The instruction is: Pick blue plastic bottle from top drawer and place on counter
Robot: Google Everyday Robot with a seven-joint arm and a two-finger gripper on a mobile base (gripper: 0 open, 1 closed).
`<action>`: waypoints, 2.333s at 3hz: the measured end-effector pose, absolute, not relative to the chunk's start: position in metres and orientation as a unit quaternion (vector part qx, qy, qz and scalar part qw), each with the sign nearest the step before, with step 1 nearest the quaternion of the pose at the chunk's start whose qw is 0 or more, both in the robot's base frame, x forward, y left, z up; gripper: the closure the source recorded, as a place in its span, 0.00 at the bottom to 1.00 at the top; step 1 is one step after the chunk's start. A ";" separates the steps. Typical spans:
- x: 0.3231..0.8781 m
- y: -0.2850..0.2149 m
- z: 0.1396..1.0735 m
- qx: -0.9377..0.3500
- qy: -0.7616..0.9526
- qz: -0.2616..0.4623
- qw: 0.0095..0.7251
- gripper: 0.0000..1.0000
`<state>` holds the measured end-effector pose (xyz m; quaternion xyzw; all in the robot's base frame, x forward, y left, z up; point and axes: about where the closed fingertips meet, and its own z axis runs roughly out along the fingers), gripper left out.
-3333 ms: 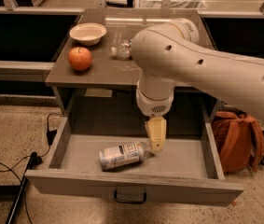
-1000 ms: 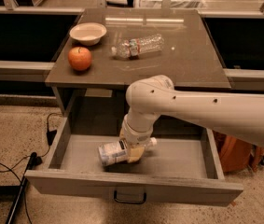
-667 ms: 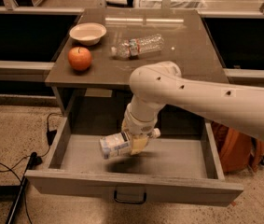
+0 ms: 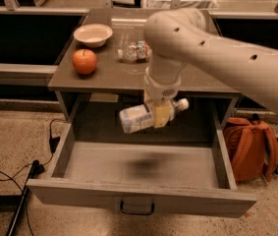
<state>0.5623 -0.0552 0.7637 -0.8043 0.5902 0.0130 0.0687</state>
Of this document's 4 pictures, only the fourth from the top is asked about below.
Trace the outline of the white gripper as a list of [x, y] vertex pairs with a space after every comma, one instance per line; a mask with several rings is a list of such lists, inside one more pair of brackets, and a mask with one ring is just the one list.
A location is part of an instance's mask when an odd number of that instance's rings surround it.
[[162, 128], [174, 117], [175, 108], [170, 99], [178, 94], [178, 87], [181, 84], [181, 77], [174, 83], [159, 83], [149, 75], [149, 68], [144, 73], [145, 102], [155, 102], [153, 106], [154, 127]]

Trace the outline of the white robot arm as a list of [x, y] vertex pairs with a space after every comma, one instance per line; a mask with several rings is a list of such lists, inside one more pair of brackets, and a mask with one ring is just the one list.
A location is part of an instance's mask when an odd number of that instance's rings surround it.
[[191, 64], [278, 115], [278, 50], [214, 35], [206, 26], [196, 8], [162, 10], [146, 20], [143, 35], [152, 50], [147, 97], [175, 97], [180, 73]]

